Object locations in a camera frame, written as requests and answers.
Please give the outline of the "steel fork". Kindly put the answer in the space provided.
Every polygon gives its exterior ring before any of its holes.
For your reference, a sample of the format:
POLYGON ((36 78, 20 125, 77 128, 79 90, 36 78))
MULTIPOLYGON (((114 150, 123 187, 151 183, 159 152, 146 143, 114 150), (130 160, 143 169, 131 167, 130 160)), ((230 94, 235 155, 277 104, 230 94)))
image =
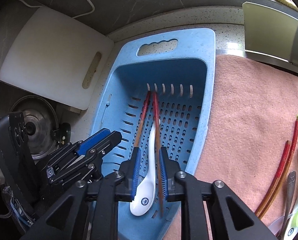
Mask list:
POLYGON ((291 171, 288 175, 287 179, 287 186, 286 186, 286 207, 285 207, 285 213, 284 213, 284 219, 282 223, 281 230, 278 235, 278 239, 282 239, 282 236, 284 235, 284 230, 287 225, 288 216, 290 214, 291 204, 293 200, 293 195, 295 192, 295 185, 296 185, 296 178, 297 173, 296 171, 291 171))

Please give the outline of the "white cutting board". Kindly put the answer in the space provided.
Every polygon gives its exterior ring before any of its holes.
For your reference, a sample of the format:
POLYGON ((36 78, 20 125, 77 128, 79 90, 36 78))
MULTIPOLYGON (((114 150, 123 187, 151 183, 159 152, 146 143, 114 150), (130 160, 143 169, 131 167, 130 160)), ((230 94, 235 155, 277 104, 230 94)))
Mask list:
POLYGON ((86 110, 114 42, 58 11, 41 7, 10 47, 0 80, 86 110))

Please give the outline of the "dark curved red chopstick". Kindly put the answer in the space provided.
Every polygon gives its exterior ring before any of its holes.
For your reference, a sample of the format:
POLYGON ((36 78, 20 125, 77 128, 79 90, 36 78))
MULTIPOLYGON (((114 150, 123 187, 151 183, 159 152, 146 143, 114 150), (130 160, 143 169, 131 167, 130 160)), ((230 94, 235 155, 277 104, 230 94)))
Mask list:
POLYGON ((295 152, 296 142, 298 139, 298 118, 296 118, 292 140, 287 140, 284 146, 284 151, 280 159, 279 166, 276 170, 272 183, 267 190, 263 200, 255 211, 256 216, 262 219, 272 203, 274 202, 282 184, 286 178, 286 174, 290 168, 293 154, 295 152))

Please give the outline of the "red wooden chopstick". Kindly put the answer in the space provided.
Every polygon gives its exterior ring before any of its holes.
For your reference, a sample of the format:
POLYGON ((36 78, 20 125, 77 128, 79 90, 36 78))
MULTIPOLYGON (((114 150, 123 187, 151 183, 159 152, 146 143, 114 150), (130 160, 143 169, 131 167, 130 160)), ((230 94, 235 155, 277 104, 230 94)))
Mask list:
POLYGON ((158 198, 159 198, 159 210, 160 217, 163 217, 163 185, 160 173, 160 124, 159 124, 159 102, 157 92, 153 92, 153 111, 154 121, 156 127, 155 145, 156 145, 156 159, 157 159, 157 170, 158 170, 158 198))
POLYGON ((146 113, 147 113, 147 110, 148 110, 148 105, 149 105, 150 97, 151 97, 151 92, 148 91, 147 92, 147 95, 146 95, 146 99, 145 99, 145 101, 143 103, 143 111, 142 111, 142 113, 140 115, 140 123, 139 123, 138 130, 137 130, 137 133, 136 133, 134 147, 138 147, 138 145, 139 145, 140 135, 142 133, 143 123, 144 123, 144 119, 146 117, 146 113))
POLYGON ((272 183, 267 190, 263 200, 255 211, 256 216, 259 219, 262 219, 269 207, 272 205, 275 200, 279 190, 282 187, 283 180, 286 177, 286 173, 291 164, 291 142, 286 141, 284 146, 284 151, 280 159, 279 166, 277 168, 276 174, 272 180, 272 183))

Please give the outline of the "pink towel mat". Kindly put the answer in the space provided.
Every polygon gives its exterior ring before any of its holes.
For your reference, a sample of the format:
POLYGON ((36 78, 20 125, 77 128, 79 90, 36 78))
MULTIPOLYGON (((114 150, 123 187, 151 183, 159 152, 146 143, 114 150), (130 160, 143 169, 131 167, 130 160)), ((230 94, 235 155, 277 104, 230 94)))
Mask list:
POLYGON ((292 139, 298 77, 244 57, 216 57, 198 180, 224 181, 251 210, 263 200, 292 139))

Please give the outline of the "blue plastic drain basket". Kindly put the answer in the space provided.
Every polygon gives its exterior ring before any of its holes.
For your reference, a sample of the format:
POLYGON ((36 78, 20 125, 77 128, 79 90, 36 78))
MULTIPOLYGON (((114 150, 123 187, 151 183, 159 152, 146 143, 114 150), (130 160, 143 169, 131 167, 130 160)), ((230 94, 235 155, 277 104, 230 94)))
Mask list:
POLYGON ((102 164, 104 175, 131 157, 147 93, 157 92, 160 142, 169 158, 194 173, 203 150, 215 76, 215 33, 195 28, 126 43, 109 73, 92 132, 119 131, 122 141, 102 164))

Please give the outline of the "clear plastic spoon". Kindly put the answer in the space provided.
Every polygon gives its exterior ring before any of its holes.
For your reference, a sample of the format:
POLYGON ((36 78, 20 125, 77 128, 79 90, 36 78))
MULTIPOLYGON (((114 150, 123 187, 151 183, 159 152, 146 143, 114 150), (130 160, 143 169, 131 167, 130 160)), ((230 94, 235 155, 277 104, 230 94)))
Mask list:
POLYGON ((284 216, 277 218, 274 222, 272 222, 268 228, 274 234, 278 235, 284 225, 284 216))

